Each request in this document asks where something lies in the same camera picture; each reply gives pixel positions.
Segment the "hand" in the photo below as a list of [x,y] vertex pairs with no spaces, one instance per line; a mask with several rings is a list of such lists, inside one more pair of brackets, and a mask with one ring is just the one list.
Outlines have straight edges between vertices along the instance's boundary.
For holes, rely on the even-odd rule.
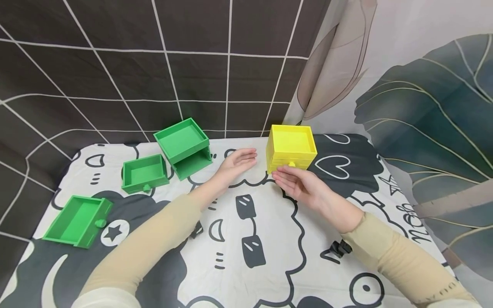
[[257,150],[254,148],[238,149],[226,157],[211,178],[211,181],[214,181],[221,186],[221,193],[224,193],[228,186],[240,176],[240,174],[255,166],[257,163],[256,151]]
[[320,210],[327,194],[332,193],[332,190],[311,171],[282,166],[272,172],[272,178],[288,196],[315,211]]
[[339,233],[354,230],[364,212],[333,192],[313,172],[282,166],[272,178],[289,196],[322,215]]

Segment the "yellow drawer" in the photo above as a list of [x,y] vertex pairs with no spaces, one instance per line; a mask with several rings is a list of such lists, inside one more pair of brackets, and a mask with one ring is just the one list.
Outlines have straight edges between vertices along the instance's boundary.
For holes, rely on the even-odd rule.
[[294,162],[296,166],[309,166],[313,159],[276,159],[271,160],[271,165],[289,165],[290,162]]
[[273,159],[296,159],[296,160],[309,160],[312,161],[316,153],[287,153],[287,152],[274,152]]

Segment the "white grout line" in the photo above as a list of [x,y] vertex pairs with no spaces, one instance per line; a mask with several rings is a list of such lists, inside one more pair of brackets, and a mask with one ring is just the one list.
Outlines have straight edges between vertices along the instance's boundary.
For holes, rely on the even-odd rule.
[[30,241],[28,239],[25,239],[25,238],[22,238],[22,237],[18,237],[17,235],[5,233],[5,232],[2,232],[2,231],[0,231],[0,235],[2,235],[4,237],[7,237],[7,238],[15,239],[15,240],[25,241],[25,242],[28,242],[28,243],[31,243],[32,242],[32,241]]
[[178,99],[178,92],[176,91],[175,79],[173,78],[173,73],[171,72],[170,59],[168,59],[168,52],[166,51],[166,45],[164,44],[163,31],[161,30],[161,23],[159,22],[159,16],[157,14],[156,2],[152,1],[152,8],[154,9],[154,17],[156,18],[157,28],[159,30],[159,36],[161,38],[161,44],[163,45],[164,56],[166,58],[166,64],[168,65],[168,73],[171,78],[171,85],[173,85],[173,91],[175,92],[176,103],[178,104],[178,111],[180,112],[181,120],[183,121],[183,113],[181,113],[180,101]]
[[15,114],[22,122],[24,122],[27,126],[29,126],[33,131],[35,131],[38,135],[40,135],[41,137],[43,137],[43,139],[47,142],[49,142],[55,149],[57,149],[60,153],[62,153],[65,157],[67,157],[68,159],[71,159],[67,154],[65,154],[64,151],[62,151],[61,149],[59,149],[54,143],[52,143],[51,141],[48,140],[48,138],[45,137],[45,135],[43,135],[40,131],[38,131],[36,129],[36,127],[34,127],[33,125],[31,125],[28,121],[26,121],[23,117],[21,117],[20,114],[18,114],[17,112],[15,112],[14,109],[10,108],[9,105],[6,105],[6,104],[3,104],[3,106],[5,106],[5,108],[7,108],[8,110],[10,110],[10,112],[12,112],[13,114]]
[[[68,46],[68,45],[46,44],[46,43],[33,43],[33,42],[26,42],[26,41],[6,39],[6,38],[0,38],[0,41],[8,42],[8,43],[17,43],[17,44],[21,44],[21,45],[41,46],[41,47],[79,49],[79,50],[89,50],[89,51],[93,50],[93,48],[91,48],[91,47]],[[94,50],[96,50],[96,51],[112,51],[112,52],[165,53],[164,50],[152,50],[152,49],[114,49],[114,48],[94,47]],[[182,54],[182,55],[213,55],[213,56],[226,56],[227,55],[227,53],[224,53],[224,52],[180,51],[180,50],[167,50],[166,53],[168,53],[168,54]],[[239,54],[239,53],[231,53],[230,55],[236,56],[236,57],[250,57],[250,58],[278,58],[278,59],[284,58],[284,56],[276,56],[276,55],[248,55],[248,54]],[[288,59],[308,60],[308,57],[288,56]]]
[[[92,101],[107,101],[107,102],[123,102],[122,99],[98,99],[91,97],[75,97],[75,96],[63,96],[63,95],[53,95],[53,94],[42,94],[42,93],[28,93],[28,94],[20,94],[16,96],[12,96],[4,101],[0,101],[0,106],[2,104],[8,103],[10,101],[28,97],[28,96],[46,96],[46,97],[57,97],[57,98],[69,98],[71,100],[92,100]],[[176,103],[176,100],[173,101],[160,101],[160,100],[126,100],[127,102],[154,102],[154,103]],[[198,103],[225,103],[226,101],[200,101],[200,100],[180,100],[180,102],[198,102]],[[271,103],[271,102],[253,102],[253,101],[228,101],[228,103]],[[284,103],[290,104],[290,102],[274,102],[274,103]]]
[[12,199],[12,201],[10,202],[10,205],[5,210],[5,213],[3,213],[2,217],[0,218],[0,225],[4,221],[4,219],[7,217],[8,213],[10,212],[12,207],[14,206],[14,203],[17,201],[17,199],[21,195],[22,189],[24,188],[24,186],[26,185],[26,182],[28,180],[28,176],[27,176],[28,174],[29,174],[29,161],[26,159],[26,174],[24,175],[24,181],[22,182],[21,187],[17,191],[17,194],[15,195],[14,199]]
[[291,42],[293,41],[294,31],[296,30],[296,24],[298,23],[298,18],[300,17],[300,12],[301,12],[302,6],[303,6],[303,0],[300,1],[298,13],[296,13],[296,18],[294,19],[293,30],[291,30],[291,37],[289,38],[289,43],[287,44],[286,54],[284,55],[284,60],[282,61],[281,71],[279,72],[279,77],[278,77],[278,81],[276,83],[276,88],[274,90],[274,94],[272,95],[272,102],[271,102],[271,105],[269,107],[269,111],[267,112],[267,117],[265,118],[264,128],[262,129],[262,133],[260,134],[261,137],[265,131],[265,126],[267,125],[267,121],[269,120],[269,115],[271,114],[272,104],[274,103],[274,99],[276,98],[276,93],[277,93],[277,89],[279,87],[279,82],[281,80],[282,71],[284,70],[284,65],[286,64],[287,54],[289,53],[289,48],[291,47]]
[[53,189],[49,188],[48,186],[44,185],[43,183],[40,183],[40,182],[36,181],[36,180],[35,180],[35,179],[33,179],[32,177],[29,177],[27,174],[24,174],[24,173],[20,172],[19,170],[15,169],[15,168],[13,168],[13,167],[11,167],[11,166],[9,166],[9,165],[7,165],[7,164],[6,164],[6,163],[4,163],[3,161],[0,161],[0,165],[2,165],[2,166],[4,166],[4,167],[6,167],[6,168],[8,168],[8,169],[10,169],[10,170],[12,170],[12,171],[14,171],[15,173],[20,174],[20,175],[22,175],[22,176],[27,176],[29,180],[33,181],[34,183],[38,184],[39,186],[41,186],[41,187],[43,187],[43,188],[46,188],[47,190],[51,191],[52,193],[54,193],[54,192],[55,192]]
[[[13,37],[10,35],[10,33],[7,32],[7,30],[2,26],[0,25],[0,29],[2,29],[5,34],[7,34],[7,36],[11,39],[13,39]],[[96,126],[94,126],[94,124],[92,124],[91,121],[89,121],[89,119],[85,116],[85,114],[82,113],[82,111],[80,111],[80,109],[65,95],[65,93],[62,91],[62,89],[60,89],[60,87],[50,78],[50,76],[48,76],[48,74],[37,64],[36,61],[34,61],[33,58],[31,58],[31,56],[27,53],[27,51],[24,50],[24,48],[22,48],[21,45],[19,45],[19,43],[15,42],[15,44],[17,45],[17,47],[19,47],[20,50],[22,50],[22,52],[29,58],[29,60],[31,60],[32,63],[34,63],[34,65],[43,73],[43,75],[46,76],[46,78],[48,78],[48,80],[55,86],[55,88],[57,88],[58,91],[60,91],[60,93],[62,93],[63,98],[66,98],[71,104],[72,106],[75,108],[75,110],[77,110],[81,115],[82,117],[84,117],[84,119],[96,130],[96,132],[98,131],[98,129],[96,128]],[[101,135],[101,137],[107,142],[109,143],[108,140],[106,140],[105,136],[103,136],[101,133],[99,133]]]
[[228,70],[226,73],[226,112],[224,114],[224,138],[228,132],[228,100],[229,100],[229,64],[231,60],[231,19],[233,18],[233,0],[229,0],[229,30],[228,30]]
[[79,27],[79,30],[82,32],[82,34],[84,35],[84,37],[86,38],[86,41],[87,43],[89,44],[89,46],[91,46],[91,50],[94,52],[94,54],[96,55],[96,57],[98,58],[99,62],[101,63],[101,66],[103,66],[103,68],[105,69],[105,72],[106,74],[108,74],[108,77],[109,79],[111,80],[111,83],[113,84],[113,86],[115,87],[116,91],[118,92],[118,94],[120,95],[123,103],[125,103],[125,106],[127,107],[128,109],[128,112],[132,115],[132,117],[134,118],[135,122],[137,123],[137,125],[139,126],[139,128],[141,129],[142,131],[142,134],[145,136],[145,138],[147,139],[147,141],[150,142],[149,138],[147,138],[147,135],[144,134],[144,131],[142,130],[142,127],[141,127],[141,124],[137,121],[137,118],[135,117],[134,113],[132,112],[132,110],[130,109],[130,107],[128,106],[127,102],[125,101],[125,99],[123,98],[123,95],[121,94],[120,92],[120,89],[116,86],[116,83],[115,81],[113,80],[113,77],[111,76],[111,74],[109,73],[108,69],[106,68],[104,62],[102,61],[102,59],[99,57],[99,54],[98,52],[96,51],[96,49],[94,49],[94,46],[93,44],[91,43],[91,40],[89,39],[89,37],[87,36],[86,32],[84,31],[84,29],[82,28],[82,25],[80,24],[79,20],[77,19],[77,17],[75,16],[74,12],[72,11],[72,8],[70,7],[69,3],[67,2],[67,0],[63,0],[63,2],[65,3],[65,6],[67,7],[67,9],[69,10],[70,12],[70,15],[72,15],[72,18],[73,20],[75,21],[75,23],[77,24],[77,26]]

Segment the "cartoon print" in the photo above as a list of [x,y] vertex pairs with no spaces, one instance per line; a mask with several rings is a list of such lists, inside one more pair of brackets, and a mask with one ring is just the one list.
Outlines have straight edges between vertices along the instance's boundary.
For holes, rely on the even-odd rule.
[[302,231],[292,219],[294,200],[282,196],[271,179],[255,187],[243,184],[203,213],[207,236],[181,250],[187,276],[178,300],[184,306],[202,296],[215,299],[217,307],[254,307],[259,299],[282,303],[290,297],[286,271],[303,263]]
[[[93,197],[113,202],[107,217],[110,223],[100,232],[99,240],[89,249],[34,240],[34,251],[18,267],[17,287],[2,301],[1,308],[70,307],[99,262],[129,233],[169,203],[156,203],[151,197],[138,194],[124,198],[113,191],[99,192]],[[136,297],[142,307],[158,307],[160,303],[173,303],[173,307],[178,307],[176,292],[186,274],[179,253],[184,243],[163,256],[141,282]],[[162,279],[156,292],[154,281]]]
[[258,185],[259,183],[267,179],[266,172],[266,156],[265,148],[267,146],[266,138],[249,138],[256,140],[255,143],[245,144],[243,139],[229,139],[227,144],[225,142],[221,143],[211,143],[211,155],[212,164],[205,167],[191,176],[188,177],[188,181],[193,185],[201,185],[205,183],[214,173],[219,169],[224,158],[229,154],[233,153],[236,149],[245,147],[255,147],[257,149],[257,164],[247,172],[243,173],[241,177],[237,178],[230,187],[238,187],[242,184],[249,186]]
[[[309,170],[450,270],[406,198],[396,193],[400,189],[366,138],[315,135],[315,142],[318,156]],[[328,251],[340,235],[275,185],[265,171],[265,145],[264,138],[252,138],[251,144],[241,139],[211,141],[213,163],[207,168],[179,181],[167,164],[170,184],[132,195],[120,188],[122,164],[160,153],[156,143],[82,149],[67,168],[69,176],[35,233],[34,251],[18,267],[18,283],[0,308],[69,307],[94,267],[130,232],[168,200],[209,179],[223,159],[241,147],[257,148],[257,165],[209,205],[188,240],[153,267],[137,290],[142,307],[410,306],[388,280],[368,273],[352,254],[339,259]],[[115,202],[109,224],[88,250],[39,240],[73,194]]]

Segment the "wall tile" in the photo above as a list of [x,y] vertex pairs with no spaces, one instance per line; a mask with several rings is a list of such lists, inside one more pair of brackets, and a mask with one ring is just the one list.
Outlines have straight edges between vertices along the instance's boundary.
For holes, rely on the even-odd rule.
[[66,132],[54,139],[52,142],[70,157],[74,157],[78,150],[94,144],[106,143],[106,141],[95,131],[71,131]]
[[154,133],[157,132],[144,132],[147,138],[149,138],[150,142],[156,142],[156,138],[154,138]]
[[93,129],[65,98],[29,96],[18,98],[9,106],[47,138],[70,129]]
[[203,130],[224,130],[226,103],[180,102],[183,118],[193,118]]
[[227,129],[261,131],[264,128],[269,107],[269,103],[229,103]]
[[160,131],[181,121],[176,102],[128,102],[130,109],[145,131]]
[[300,57],[310,56],[330,1],[310,0],[303,2],[288,55]]
[[60,94],[16,44],[0,42],[0,50],[0,99],[25,93]]
[[167,50],[228,52],[229,0],[157,0],[156,8]]
[[15,132],[15,134],[0,134],[0,143],[26,157],[44,138],[22,122],[5,106],[0,106],[0,132]]
[[1,1],[0,24],[16,40],[89,46],[69,10],[59,0]]
[[0,142],[0,162],[9,165],[20,172],[26,172],[26,160],[19,153],[13,151]]
[[51,191],[28,180],[0,225],[0,231],[30,239],[52,196]]
[[126,100],[175,100],[164,53],[100,51],[99,56]]
[[70,0],[94,47],[162,50],[151,1]]
[[251,138],[260,137],[262,132],[227,132],[226,138]]
[[72,101],[98,130],[140,130],[123,101]]
[[101,132],[110,143],[148,142],[142,132]]
[[[0,160],[11,167],[17,168],[18,171],[25,172],[25,157],[39,144],[45,142],[45,139],[5,106],[0,106],[0,132],[15,132],[15,134],[0,134],[0,143],[10,149],[10,151],[0,151]],[[15,157],[17,163],[12,162],[13,157]],[[31,164],[35,164],[37,169],[44,172],[30,172],[29,176],[51,187],[53,182],[47,181],[46,175],[48,174],[52,179],[56,179],[61,170],[57,168],[63,168],[69,160],[52,145],[45,143],[31,155],[29,161]]]
[[265,130],[270,131],[272,124],[282,124],[288,109],[289,104],[273,103],[271,113],[269,113],[269,118],[267,119],[267,124],[265,125]]
[[301,59],[286,59],[274,101],[291,102],[306,62]]
[[281,66],[282,59],[231,56],[229,101],[270,102]]
[[179,100],[225,101],[228,57],[169,54]]
[[5,38],[5,39],[9,39],[8,35],[5,34],[5,32],[3,32],[2,29],[0,29],[0,38]]
[[[51,144],[45,143],[39,147],[29,158],[29,163],[32,168],[37,168],[45,171],[55,182],[61,180],[62,170],[70,164],[70,159],[64,156],[60,151],[54,148]],[[41,174],[29,172],[29,176],[33,179],[48,185],[44,182],[44,177]]]
[[300,0],[235,0],[231,52],[285,55]]
[[2,193],[0,194],[0,217],[2,217],[12,200],[14,200],[17,195],[17,192],[24,181],[24,176],[0,165],[0,178],[2,179]]
[[92,51],[27,45],[24,49],[67,96],[120,98]]
[[28,243],[25,241],[0,236],[0,247],[2,247],[0,254],[0,294],[5,290],[27,246]]
[[209,139],[223,139],[224,138],[224,131],[222,132],[204,132],[206,133],[207,137]]

